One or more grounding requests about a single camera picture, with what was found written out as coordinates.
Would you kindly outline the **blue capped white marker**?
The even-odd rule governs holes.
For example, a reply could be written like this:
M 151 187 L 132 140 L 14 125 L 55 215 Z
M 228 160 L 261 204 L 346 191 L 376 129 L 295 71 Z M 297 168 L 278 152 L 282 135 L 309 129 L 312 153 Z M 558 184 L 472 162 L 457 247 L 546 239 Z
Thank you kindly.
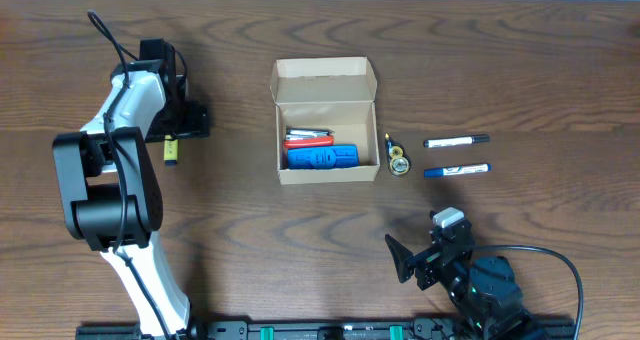
M 425 178 L 440 178 L 448 176 L 467 175 L 475 173 L 487 173 L 492 170 L 492 166 L 488 163 L 460 165 L 453 167 L 439 167 L 426 169 L 424 171 Z

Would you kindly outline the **yellow highlighter pen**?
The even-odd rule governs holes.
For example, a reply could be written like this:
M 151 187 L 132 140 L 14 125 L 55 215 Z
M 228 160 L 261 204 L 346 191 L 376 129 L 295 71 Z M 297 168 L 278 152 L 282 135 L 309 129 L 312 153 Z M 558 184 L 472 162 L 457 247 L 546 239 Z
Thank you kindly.
M 179 141 L 167 135 L 164 139 L 163 159 L 166 166 L 175 166 L 179 158 Z

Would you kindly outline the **black capped white marker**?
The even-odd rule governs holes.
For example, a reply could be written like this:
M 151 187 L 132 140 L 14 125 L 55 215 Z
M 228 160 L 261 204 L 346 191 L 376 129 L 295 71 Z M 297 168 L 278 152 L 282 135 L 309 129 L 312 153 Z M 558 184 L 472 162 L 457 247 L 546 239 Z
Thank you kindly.
M 476 134 L 449 138 L 427 139 L 423 142 L 425 148 L 443 148 L 463 145 L 472 145 L 477 143 L 486 143 L 490 141 L 487 134 Z

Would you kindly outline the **blue plastic staple remover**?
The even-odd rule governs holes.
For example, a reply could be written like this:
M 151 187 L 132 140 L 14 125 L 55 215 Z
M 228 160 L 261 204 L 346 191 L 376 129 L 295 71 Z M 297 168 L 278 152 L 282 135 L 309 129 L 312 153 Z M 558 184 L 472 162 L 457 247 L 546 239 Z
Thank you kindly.
M 351 168 L 359 165 L 359 155 L 355 145 L 308 147 L 289 150 L 287 164 L 297 170 Z

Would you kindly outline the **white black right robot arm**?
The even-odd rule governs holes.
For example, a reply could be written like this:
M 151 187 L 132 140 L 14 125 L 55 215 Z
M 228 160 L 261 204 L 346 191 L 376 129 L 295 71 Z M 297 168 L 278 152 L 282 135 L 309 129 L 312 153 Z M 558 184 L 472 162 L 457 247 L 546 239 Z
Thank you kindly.
M 461 219 L 437 225 L 432 245 L 413 253 L 391 235 L 385 242 L 401 283 L 414 278 L 422 291 L 439 284 L 462 315 L 472 339 L 547 339 L 548 333 L 523 305 L 523 293 L 504 257 L 474 260 L 472 225 Z

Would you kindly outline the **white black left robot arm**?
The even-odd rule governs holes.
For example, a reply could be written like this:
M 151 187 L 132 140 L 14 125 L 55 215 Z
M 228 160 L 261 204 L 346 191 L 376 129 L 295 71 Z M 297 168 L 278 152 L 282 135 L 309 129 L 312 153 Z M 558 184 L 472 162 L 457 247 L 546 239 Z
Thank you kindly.
M 205 325 L 175 281 L 159 236 L 163 199 L 147 145 L 205 138 L 207 108 L 190 101 L 182 55 L 162 38 L 111 74 L 96 116 L 52 144 L 65 224 L 121 279 L 136 325 L 83 325 L 78 339 L 204 339 Z

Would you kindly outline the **red stapler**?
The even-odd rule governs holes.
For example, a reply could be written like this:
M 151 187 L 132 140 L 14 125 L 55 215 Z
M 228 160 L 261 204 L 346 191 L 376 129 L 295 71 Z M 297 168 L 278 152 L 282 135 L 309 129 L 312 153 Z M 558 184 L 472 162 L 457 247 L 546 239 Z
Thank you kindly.
M 300 149 L 309 147 L 332 146 L 333 133 L 330 130 L 287 128 L 283 147 L 285 149 Z

